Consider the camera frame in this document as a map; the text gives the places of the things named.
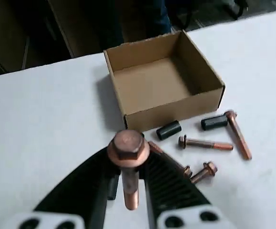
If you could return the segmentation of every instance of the bolt hole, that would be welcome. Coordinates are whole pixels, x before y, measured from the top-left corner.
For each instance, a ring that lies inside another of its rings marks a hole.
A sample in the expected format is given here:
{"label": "bolt hole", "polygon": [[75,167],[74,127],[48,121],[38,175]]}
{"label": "bolt hole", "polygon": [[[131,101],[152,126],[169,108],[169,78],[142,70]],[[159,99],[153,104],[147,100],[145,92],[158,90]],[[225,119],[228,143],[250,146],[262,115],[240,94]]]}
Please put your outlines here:
{"label": "bolt hole", "polygon": [[65,221],[61,223],[56,229],[74,229],[75,224],[72,223],[71,221]]}
{"label": "bolt hole", "polygon": [[184,222],[177,216],[170,216],[165,220],[165,225],[167,228],[180,228]]}
{"label": "bolt hole", "polygon": [[211,211],[204,211],[200,214],[202,221],[217,221],[218,216]]}
{"label": "bolt hole", "polygon": [[39,220],[36,218],[31,218],[24,221],[20,226],[19,229],[35,229],[39,224]]}

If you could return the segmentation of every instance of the threaded shank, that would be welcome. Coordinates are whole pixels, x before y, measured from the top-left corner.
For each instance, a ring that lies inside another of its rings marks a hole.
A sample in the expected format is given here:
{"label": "threaded shank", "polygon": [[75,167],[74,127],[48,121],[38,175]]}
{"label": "threaded shank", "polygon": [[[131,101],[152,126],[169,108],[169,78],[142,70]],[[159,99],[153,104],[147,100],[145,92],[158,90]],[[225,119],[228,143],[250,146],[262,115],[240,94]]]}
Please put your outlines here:
{"label": "threaded shank", "polygon": [[233,150],[234,146],[228,143],[214,143],[213,149]]}

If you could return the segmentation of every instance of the brown cardboard box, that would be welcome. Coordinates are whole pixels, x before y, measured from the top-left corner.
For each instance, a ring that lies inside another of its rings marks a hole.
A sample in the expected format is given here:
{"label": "brown cardboard box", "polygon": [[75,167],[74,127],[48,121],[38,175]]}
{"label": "brown cardboard box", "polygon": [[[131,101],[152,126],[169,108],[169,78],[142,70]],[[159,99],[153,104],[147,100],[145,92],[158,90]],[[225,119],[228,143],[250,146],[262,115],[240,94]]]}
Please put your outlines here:
{"label": "brown cardboard box", "polygon": [[219,107],[225,84],[184,31],[104,54],[129,129],[146,131]]}

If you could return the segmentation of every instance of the black cylinder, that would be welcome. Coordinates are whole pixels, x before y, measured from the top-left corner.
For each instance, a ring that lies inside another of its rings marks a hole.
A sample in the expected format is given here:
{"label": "black cylinder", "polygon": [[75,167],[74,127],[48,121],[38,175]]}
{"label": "black cylinder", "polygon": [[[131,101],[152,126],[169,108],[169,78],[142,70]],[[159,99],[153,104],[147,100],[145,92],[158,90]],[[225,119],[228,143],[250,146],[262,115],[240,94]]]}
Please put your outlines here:
{"label": "black cylinder", "polygon": [[177,134],[180,131],[181,131],[181,126],[179,122],[176,120],[161,127],[160,129],[157,129],[156,132],[157,132],[158,138],[160,140],[164,140],[174,134]]}
{"label": "black cylinder", "polygon": [[227,125],[228,118],[226,115],[215,116],[201,120],[201,127],[203,130],[212,130]]}
{"label": "black cylinder", "polygon": [[115,175],[108,183],[107,200],[115,200],[119,183],[119,175]]}

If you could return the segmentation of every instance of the screw head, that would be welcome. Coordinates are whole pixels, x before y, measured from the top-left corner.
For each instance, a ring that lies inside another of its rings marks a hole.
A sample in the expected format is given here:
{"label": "screw head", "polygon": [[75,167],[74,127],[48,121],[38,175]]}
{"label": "screw head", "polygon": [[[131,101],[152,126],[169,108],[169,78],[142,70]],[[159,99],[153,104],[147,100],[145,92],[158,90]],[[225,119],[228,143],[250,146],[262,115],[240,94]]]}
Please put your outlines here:
{"label": "screw head", "polygon": [[180,136],[179,139],[178,139],[178,145],[185,149],[186,148],[186,135],[184,136]]}
{"label": "screw head", "polygon": [[237,113],[234,110],[228,110],[224,113],[224,115],[227,116],[227,118],[236,118],[237,117]]}
{"label": "screw head", "polygon": [[144,148],[144,139],[135,130],[122,130],[112,140],[116,154],[120,160],[137,159]]}
{"label": "screw head", "polygon": [[193,172],[191,171],[191,169],[190,169],[190,167],[189,166],[186,166],[185,168],[184,168],[184,175],[186,175],[187,177],[191,177],[192,176],[192,174],[193,174]]}
{"label": "screw head", "polygon": [[215,176],[215,173],[217,172],[217,167],[212,161],[204,163],[204,168],[208,169],[211,176]]}

